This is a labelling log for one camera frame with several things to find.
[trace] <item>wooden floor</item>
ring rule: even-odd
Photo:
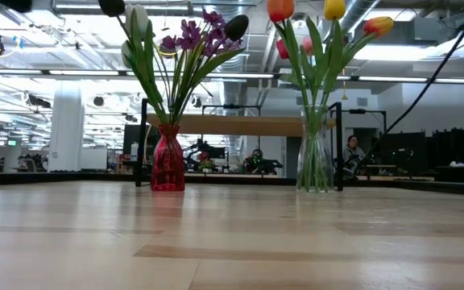
[[[0,186],[0,289],[464,290],[464,196]]]

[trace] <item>glass vase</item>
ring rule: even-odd
[[[296,188],[307,193],[328,192],[334,188],[332,159],[325,141],[327,106],[303,106],[300,109],[303,135]]]
[[[179,126],[160,125],[160,141],[153,155],[150,187],[155,192],[180,192],[185,190],[184,154],[176,140]]]

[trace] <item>woman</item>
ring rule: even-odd
[[[361,161],[365,156],[364,151],[358,147],[358,139],[354,135],[351,135],[347,139],[346,147],[343,149],[343,160],[347,161],[345,166],[354,169],[358,162]]]

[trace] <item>white pillar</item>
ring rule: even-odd
[[[84,102],[79,81],[57,81],[48,171],[80,171]]]
[[[12,168],[17,168],[19,166],[19,156],[22,152],[22,139],[21,138],[9,138],[8,144],[6,146],[5,154],[5,167],[4,172],[17,172],[17,170]]]

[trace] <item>red vase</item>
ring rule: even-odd
[[[150,187],[156,192],[184,191],[184,155],[176,140],[176,125],[160,125],[160,141],[153,156]]]

